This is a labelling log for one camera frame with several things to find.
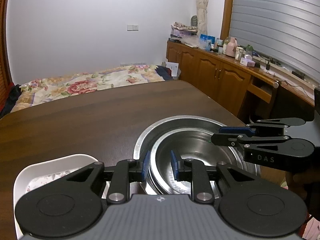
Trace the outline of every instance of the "wooden countertop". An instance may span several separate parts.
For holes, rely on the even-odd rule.
[[[241,126],[234,115],[183,81],[101,90],[32,106],[0,120],[0,235],[15,239],[13,184],[26,166],[71,154],[106,165],[131,158],[139,135],[154,122],[190,114]]]
[[[232,57],[229,57],[225,54],[218,54],[212,51],[205,51],[203,49],[197,49],[197,48],[191,48],[191,49],[196,49],[198,50],[200,53],[203,53],[205,55],[209,55],[211,57],[215,57],[216,59],[227,63],[227,64],[231,64],[232,66],[241,69],[247,73],[249,73],[250,75],[257,77],[261,80],[263,80],[264,82],[268,83],[269,85],[272,85],[276,80],[282,81],[283,79],[278,78],[276,76],[273,76],[271,74],[268,74],[266,72],[264,72],[262,69],[260,68],[254,68],[254,67],[246,67],[240,64],[240,61],[235,60]],[[304,92],[286,84],[285,82],[281,82],[280,84],[283,88],[285,88],[286,90],[292,92],[293,94],[295,94],[297,97],[301,98],[302,100],[304,100],[305,102],[307,102],[309,105],[311,106],[315,106],[315,102],[313,99],[311,99],[310,97],[308,97]]]

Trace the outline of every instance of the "cabinet door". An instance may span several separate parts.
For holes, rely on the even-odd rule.
[[[216,98],[217,74],[220,64],[219,60],[199,53],[197,84],[195,87],[213,100]]]
[[[193,86],[196,86],[196,73],[197,68],[195,65],[195,54],[197,51],[195,49],[189,49],[182,47],[180,52],[180,63],[179,69],[180,80],[186,81]]]
[[[167,59],[169,62],[180,63],[179,45],[174,42],[167,44]]]
[[[216,102],[237,116],[247,92],[250,76],[224,63],[218,74]]]

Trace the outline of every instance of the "blue gripper pad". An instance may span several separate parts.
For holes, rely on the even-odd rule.
[[[171,151],[171,167],[174,180],[179,181],[178,161],[173,151]]]
[[[150,165],[150,151],[147,152],[143,160],[142,173],[141,173],[142,181],[145,181],[147,178],[149,165]]]
[[[219,133],[245,134],[248,137],[252,137],[255,135],[255,131],[253,131],[250,127],[222,126],[219,129]]]

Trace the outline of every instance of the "wooden door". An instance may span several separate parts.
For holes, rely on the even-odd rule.
[[[180,63],[180,46],[177,43],[168,41],[167,59],[169,62]]]
[[[8,0],[0,0],[0,33],[2,35],[2,38],[0,39],[0,106],[6,101],[9,92],[9,84],[12,81],[5,32],[7,1]]]
[[[217,75],[216,102],[237,116],[247,92],[250,77],[250,74],[224,63]]]
[[[215,100],[217,88],[217,74],[221,62],[212,57],[199,53],[198,73],[195,87]]]
[[[179,79],[186,81],[193,86],[196,86],[197,67],[195,64],[195,55],[197,53],[198,52],[195,49],[181,46],[179,63],[181,73]]]

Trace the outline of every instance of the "floral bedspread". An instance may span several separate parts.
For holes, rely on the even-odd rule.
[[[164,81],[156,68],[156,65],[131,65],[95,73],[36,79],[21,86],[22,94],[11,112],[98,90]]]

